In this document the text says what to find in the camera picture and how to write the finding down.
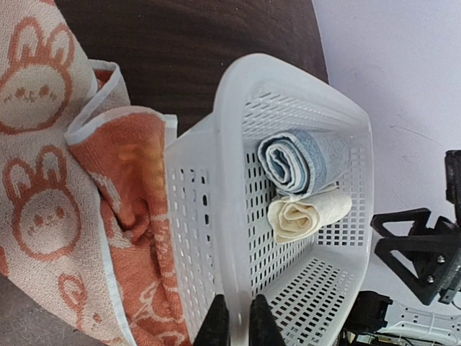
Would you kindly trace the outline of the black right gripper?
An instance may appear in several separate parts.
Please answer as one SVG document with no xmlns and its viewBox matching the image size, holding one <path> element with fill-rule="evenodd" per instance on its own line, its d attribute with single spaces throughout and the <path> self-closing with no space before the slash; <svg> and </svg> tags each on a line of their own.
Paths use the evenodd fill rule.
<svg viewBox="0 0 461 346">
<path fill-rule="evenodd" d="M 460 291 L 460 227 L 443 216 L 428 227 L 430 215 L 428 208 L 374 214 L 372 239 L 375 254 L 423 305 L 448 305 Z M 416 239 L 382 239 L 392 236 Z"/>
</svg>

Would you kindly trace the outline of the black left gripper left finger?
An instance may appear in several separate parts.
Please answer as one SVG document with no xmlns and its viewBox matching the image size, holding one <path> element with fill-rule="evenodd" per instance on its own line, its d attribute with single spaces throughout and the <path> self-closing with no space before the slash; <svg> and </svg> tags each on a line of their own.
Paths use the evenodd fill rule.
<svg viewBox="0 0 461 346">
<path fill-rule="evenodd" d="M 193 346 L 229 346 L 229 311 L 223 294 L 216 295 L 195 337 Z"/>
</svg>

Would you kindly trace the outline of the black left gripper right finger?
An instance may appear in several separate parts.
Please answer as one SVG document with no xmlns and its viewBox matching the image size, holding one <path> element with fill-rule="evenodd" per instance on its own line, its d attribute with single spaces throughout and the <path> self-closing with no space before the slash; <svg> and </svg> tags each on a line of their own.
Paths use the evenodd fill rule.
<svg viewBox="0 0 461 346">
<path fill-rule="evenodd" d="M 259 294 L 251 302 L 249 314 L 250 346 L 285 346 L 277 323 L 264 295 Z"/>
</svg>

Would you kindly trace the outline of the white towel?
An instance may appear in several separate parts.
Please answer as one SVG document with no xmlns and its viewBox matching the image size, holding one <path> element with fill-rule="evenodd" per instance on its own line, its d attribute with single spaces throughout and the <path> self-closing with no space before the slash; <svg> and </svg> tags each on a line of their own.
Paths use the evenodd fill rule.
<svg viewBox="0 0 461 346">
<path fill-rule="evenodd" d="M 347 216 L 352 198 L 333 189 L 306 198 L 277 198 L 268 207 L 267 219 L 278 244 L 286 244 L 314 235 L 324 226 Z"/>
</svg>

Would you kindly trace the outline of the white plastic basket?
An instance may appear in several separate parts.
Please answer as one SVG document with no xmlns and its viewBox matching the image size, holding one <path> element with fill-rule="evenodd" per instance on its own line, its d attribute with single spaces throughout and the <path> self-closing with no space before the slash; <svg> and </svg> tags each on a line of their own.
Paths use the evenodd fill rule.
<svg viewBox="0 0 461 346">
<path fill-rule="evenodd" d="M 351 162 L 337 184 L 352 198 L 352 209 L 307 239 L 276 244 L 267 221 L 275 188 L 257 148 L 267 136 L 292 128 L 351 140 Z M 166 169 L 190 338 L 221 294 L 230 340 L 246 345 L 250 305 L 262 294 L 287 345 L 334 344 L 370 258 L 374 172 L 368 114 L 316 77 L 251 54 L 227 68 L 212 112 L 168 146 Z"/>
</svg>

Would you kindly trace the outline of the orange patterned towel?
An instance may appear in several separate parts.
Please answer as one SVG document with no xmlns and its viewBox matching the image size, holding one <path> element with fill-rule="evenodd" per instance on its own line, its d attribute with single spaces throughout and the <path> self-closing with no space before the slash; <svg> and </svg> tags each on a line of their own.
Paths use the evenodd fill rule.
<svg viewBox="0 0 461 346">
<path fill-rule="evenodd" d="M 130 103 L 53 1 L 1 3 L 1 273 L 106 345 L 188 345 L 165 148 L 177 119 Z"/>
</svg>

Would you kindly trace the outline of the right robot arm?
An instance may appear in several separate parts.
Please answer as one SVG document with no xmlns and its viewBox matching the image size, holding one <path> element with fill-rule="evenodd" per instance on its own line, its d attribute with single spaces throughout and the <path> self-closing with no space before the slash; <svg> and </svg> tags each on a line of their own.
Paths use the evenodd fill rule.
<svg viewBox="0 0 461 346">
<path fill-rule="evenodd" d="M 427 208 L 376 214 L 375 255 L 392 272 L 391 293 L 359 293 L 344 328 L 351 345 L 460 344 L 460 220 Z"/>
</svg>

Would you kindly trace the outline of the rolled grey blue towel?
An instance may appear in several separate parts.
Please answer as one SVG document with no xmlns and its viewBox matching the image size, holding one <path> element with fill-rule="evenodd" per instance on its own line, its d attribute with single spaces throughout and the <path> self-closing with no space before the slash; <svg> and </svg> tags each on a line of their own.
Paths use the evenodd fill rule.
<svg viewBox="0 0 461 346">
<path fill-rule="evenodd" d="M 257 156 L 283 196 L 310 196 L 332 185 L 349 168 L 351 138 L 335 132 L 286 130 L 261 141 Z"/>
</svg>

